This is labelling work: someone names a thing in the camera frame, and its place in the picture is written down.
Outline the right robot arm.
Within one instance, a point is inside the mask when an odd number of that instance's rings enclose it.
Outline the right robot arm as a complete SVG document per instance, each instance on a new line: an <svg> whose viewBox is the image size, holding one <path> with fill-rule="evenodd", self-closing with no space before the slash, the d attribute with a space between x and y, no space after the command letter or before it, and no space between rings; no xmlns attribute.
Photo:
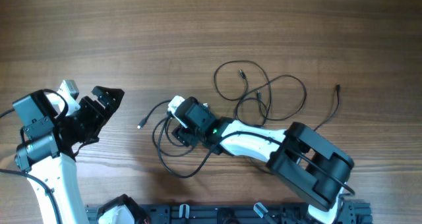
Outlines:
<svg viewBox="0 0 422 224"><path fill-rule="evenodd" d="M175 96L167 111L179 121L172 134L183 145L201 142L215 154L264 162L308 203L308 214L316 221L335 223L341 199L354 193L347 185L354 167L352 158L303 123L279 130L249 126L229 117L217 118L194 97Z"/></svg>

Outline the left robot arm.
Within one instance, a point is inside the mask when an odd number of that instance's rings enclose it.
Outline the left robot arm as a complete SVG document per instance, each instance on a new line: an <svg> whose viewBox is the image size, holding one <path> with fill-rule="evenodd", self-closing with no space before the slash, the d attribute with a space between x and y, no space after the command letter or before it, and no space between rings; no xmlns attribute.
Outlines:
<svg viewBox="0 0 422 224"><path fill-rule="evenodd" d="M98 142L125 95L101 86L92 94L94 99L79 99L74 81L65 80L56 91L38 90L13 102L27 137L16 148L15 162L36 194L44 223L88 222L73 146Z"/></svg>

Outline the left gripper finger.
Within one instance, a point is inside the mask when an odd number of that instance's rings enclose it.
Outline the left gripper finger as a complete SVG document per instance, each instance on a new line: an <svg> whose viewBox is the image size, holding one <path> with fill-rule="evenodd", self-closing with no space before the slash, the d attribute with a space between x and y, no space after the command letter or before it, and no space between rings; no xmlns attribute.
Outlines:
<svg viewBox="0 0 422 224"><path fill-rule="evenodd" d="M107 88L95 86L92 89L92 94L98 98L99 103L105 108L110 109L114 107L114 98L111 96Z"/></svg>
<svg viewBox="0 0 422 224"><path fill-rule="evenodd" d="M109 101L107 105L107 116L110 119L111 116L118 110L119 106L121 105L121 101L125 92L122 89L118 88L109 88L107 90L107 94L109 96Z"/></svg>

